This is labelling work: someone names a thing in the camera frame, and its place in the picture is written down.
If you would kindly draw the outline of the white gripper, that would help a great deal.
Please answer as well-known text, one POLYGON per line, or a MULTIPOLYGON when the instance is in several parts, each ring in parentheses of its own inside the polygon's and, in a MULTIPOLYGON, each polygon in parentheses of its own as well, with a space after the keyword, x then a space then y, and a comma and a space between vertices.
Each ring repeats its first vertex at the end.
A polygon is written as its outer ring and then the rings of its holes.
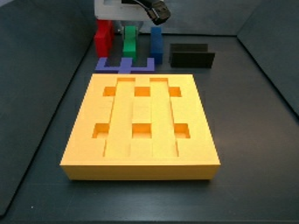
POLYGON ((146 9, 139 4, 122 3, 122 0, 95 0, 95 17, 99 20, 147 21, 146 9))

